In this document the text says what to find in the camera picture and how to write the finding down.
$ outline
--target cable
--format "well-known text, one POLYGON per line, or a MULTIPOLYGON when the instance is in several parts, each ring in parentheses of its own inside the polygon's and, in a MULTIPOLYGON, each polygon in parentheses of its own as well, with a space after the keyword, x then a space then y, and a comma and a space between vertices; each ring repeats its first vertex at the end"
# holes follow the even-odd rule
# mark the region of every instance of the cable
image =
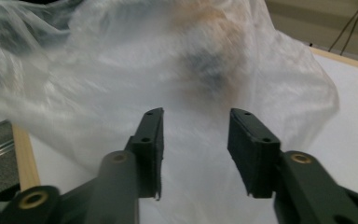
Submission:
POLYGON ((347 22, 347 24, 345 24, 344 28, 341 30, 341 33, 339 33, 338 37, 336 38, 336 40, 334 41, 334 43, 331 45, 330 49, 328 50, 329 52, 331 51, 331 49, 336 45, 336 43, 338 42, 338 40, 342 37, 342 35, 344 34, 345 30, 348 28, 348 26, 351 24, 351 22, 353 21, 353 19, 358 15, 358 9, 356 10, 356 12, 353 14, 353 16, 350 18, 350 20, 347 22))
POLYGON ((347 42, 345 42, 345 45, 344 45, 344 47, 342 48, 342 51, 341 51, 341 53, 339 53, 339 55, 342 56, 342 53, 344 53, 345 48, 348 46, 348 43, 349 43, 350 40, 351 40, 351 36, 352 36, 352 34, 353 34, 353 31, 354 31, 354 29, 356 28, 357 22, 358 22, 358 17, 356 18, 356 21, 354 21, 354 25, 353 25, 353 27, 352 27, 352 29, 351 29, 350 35, 348 36, 347 42))

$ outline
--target wrinkled plastic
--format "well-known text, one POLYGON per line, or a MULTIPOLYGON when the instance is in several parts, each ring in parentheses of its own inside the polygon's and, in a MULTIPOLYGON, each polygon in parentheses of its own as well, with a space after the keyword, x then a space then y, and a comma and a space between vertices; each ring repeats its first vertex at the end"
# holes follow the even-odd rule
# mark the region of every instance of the wrinkled plastic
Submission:
POLYGON ((0 114, 96 170, 164 107, 163 196, 141 219, 263 223, 227 152, 228 112, 306 150, 338 109, 309 49, 274 29, 263 0, 78 4, 0 1, 0 114))

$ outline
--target brass ring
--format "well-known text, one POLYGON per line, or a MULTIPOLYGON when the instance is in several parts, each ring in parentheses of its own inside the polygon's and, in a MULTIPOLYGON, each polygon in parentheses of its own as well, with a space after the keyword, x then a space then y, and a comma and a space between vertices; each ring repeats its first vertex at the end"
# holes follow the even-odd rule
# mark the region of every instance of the brass ring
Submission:
POLYGON ((44 203, 47 199, 48 199, 48 194, 44 190, 35 191, 21 199, 19 208, 20 209, 35 208, 40 204, 44 203), (39 198, 34 202, 29 202, 29 200, 34 196, 39 196, 39 198))
POLYGON ((310 157, 308 157, 304 154, 300 154, 300 153, 293 154, 290 158, 293 161, 296 161, 298 163, 303 163, 303 164, 310 164, 312 162, 310 157))
POLYGON ((120 153, 112 158, 113 163, 122 163, 127 160, 127 154, 120 153))

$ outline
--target clear plastic bag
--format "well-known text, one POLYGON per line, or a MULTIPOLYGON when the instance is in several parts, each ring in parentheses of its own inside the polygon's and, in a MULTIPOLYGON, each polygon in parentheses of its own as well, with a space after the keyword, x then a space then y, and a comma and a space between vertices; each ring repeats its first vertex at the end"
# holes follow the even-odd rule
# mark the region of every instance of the clear plastic bag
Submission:
POLYGON ((263 0, 0 1, 0 114, 91 170, 164 107, 157 223, 253 223, 227 152, 231 107, 306 150, 337 111, 333 82, 277 32, 263 0))

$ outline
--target screw hole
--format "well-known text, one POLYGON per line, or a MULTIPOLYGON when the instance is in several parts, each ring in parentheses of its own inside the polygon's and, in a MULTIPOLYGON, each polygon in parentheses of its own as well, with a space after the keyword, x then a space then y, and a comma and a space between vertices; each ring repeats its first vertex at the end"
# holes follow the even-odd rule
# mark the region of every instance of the screw hole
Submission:
POLYGON ((34 191, 23 197, 19 203, 20 209, 30 209, 39 206, 48 199, 48 194, 43 191, 34 191))
POLYGON ((39 201, 40 199, 42 199, 42 195, 36 194, 36 195, 33 195, 30 198, 28 198, 25 202, 26 203, 35 203, 35 202, 39 201))
POLYGON ((340 215, 334 216, 334 220, 338 224, 354 224, 349 218, 340 215))
POLYGON ((303 154, 293 154, 291 156, 292 160, 295 161, 295 162, 298 162, 298 163, 303 163, 303 164, 308 164, 308 163, 311 163, 312 160, 308 157, 308 156, 305 156, 303 154))
POLYGON ((126 160, 126 157, 124 155, 116 155, 113 158, 113 161, 115 161, 115 162, 121 162, 121 161, 124 161, 124 160, 126 160))

